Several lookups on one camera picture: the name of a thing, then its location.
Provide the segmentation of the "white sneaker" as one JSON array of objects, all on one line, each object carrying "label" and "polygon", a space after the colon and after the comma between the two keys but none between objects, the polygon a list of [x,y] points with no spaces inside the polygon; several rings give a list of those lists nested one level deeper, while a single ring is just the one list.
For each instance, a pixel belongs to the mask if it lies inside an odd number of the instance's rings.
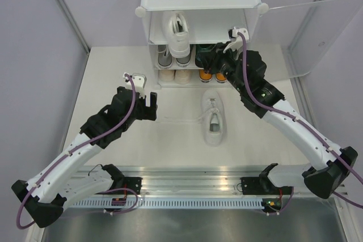
[{"label": "white sneaker", "polygon": [[201,115],[191,120],[162,117],[158,123],[201,124],[204,141],[207,145],[216,147],[223,140],[225,133],[225,111],[223,101],[218,92],[206,90],[201,97]]},{"label": "white sneaker", "polygon": [[189,27],[182,11],[163,12],[162,32],[173,57],[184,58],[190,54]]}]

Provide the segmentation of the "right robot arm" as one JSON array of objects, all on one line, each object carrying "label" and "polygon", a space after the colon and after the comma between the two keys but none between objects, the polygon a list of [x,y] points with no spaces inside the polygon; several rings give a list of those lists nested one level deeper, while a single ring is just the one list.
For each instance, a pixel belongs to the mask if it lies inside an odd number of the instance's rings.
[{"label": "right robot arm", "polygon": [[265,80],[267,65],[259,52],[237,54],[223,43],[202,44],[196,47],[195,63],[206,72],[222,74],[243,105],[278,129],[309,161],[307,165],[269,165],[260,174],[262,192],[305,186],[317,197],[328,199],[353,172],[357,151],[328,140],[296,112],[284,94]]}]

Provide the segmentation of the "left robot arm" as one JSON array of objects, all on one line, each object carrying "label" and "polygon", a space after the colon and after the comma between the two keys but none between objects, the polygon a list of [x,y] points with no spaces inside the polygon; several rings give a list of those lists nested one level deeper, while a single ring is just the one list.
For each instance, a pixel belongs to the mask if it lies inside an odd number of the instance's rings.
[{"label": "left robot arm", "polygon": [[119,139],[135,120],[157,119],[157,93],[150,93],[150,105],[146,95],[132,89],[118,87],[110,104],[88,118],[75,139],[54,161],[35,177],[17,180],[11,189],[21,202],[16,216],[17,227],[23,210],[27,210],[36,224],[45,228],[53,224],[74,203],[94,194],[117,194],[134,190],[125,187],[124,174],[113,164],[101,166],[100,172],[89,173],[80,181],[70,179],[95,155]]}]

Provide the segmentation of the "orange canvas sneaker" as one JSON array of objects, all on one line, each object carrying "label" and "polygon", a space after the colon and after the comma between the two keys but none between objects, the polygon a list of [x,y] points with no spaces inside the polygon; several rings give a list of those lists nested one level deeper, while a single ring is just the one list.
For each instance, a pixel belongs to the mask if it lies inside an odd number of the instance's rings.
[{"label": "orange canvas sneaker", "polygon": [[199,70],[199,78],[202,83],[209,83],[212,80],[213,75],[204,70]]},{"label": "orange canvas sneaker", "polygon": [[215,77],[216,77],[216,81],[218,82],[218,83],[225,83],[226,81],[227,81],[227,79],[223,76],[223,74],[221,74],[221,73],[217,73],[216,75],[215,75]]}]

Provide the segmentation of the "beige lace sneaker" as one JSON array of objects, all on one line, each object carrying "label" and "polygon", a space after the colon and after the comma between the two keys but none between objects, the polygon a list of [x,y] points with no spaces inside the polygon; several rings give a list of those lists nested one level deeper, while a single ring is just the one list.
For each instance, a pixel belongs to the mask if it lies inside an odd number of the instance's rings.
[{"label": "beige lace sneaker", "polygon": [[175,71],[175,83],[188,84],[191,80],[190,70],[176,70]]},{"label": "beige lace sneaker", "polygon": [[165,69],[158,71],[158,80],[162,83],[170,83],[175,79],[175,70]]}]

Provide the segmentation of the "grey canvas sneaker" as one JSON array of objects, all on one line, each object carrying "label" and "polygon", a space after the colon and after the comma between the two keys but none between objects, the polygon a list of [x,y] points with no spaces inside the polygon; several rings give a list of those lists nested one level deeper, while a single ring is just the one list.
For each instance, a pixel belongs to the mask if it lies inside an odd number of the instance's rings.
[{"label": "grey canvas sneaker", "polygon": [[176,64],[180,67],[186,67],[190,64],[190,62],[191,62],[190,54],[182,58],[176,58]]},{"label": "grey canvas sneaker", "polygon": [[170,55],[170,51],[168,45],[158,45],[157,46],[157,61],[158,66],[161,69],[168,69],[172,65],[172,57]]}]

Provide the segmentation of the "green heeled shoe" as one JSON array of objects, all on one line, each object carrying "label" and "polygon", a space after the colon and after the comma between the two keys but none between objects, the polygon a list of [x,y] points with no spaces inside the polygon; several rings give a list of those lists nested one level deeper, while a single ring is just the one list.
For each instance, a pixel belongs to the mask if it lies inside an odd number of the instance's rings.
[{"label": "green heeled shoe", "polygon": [[197,67],[208,68],[215,55],[215,44],[197,44],[195,64]]}]

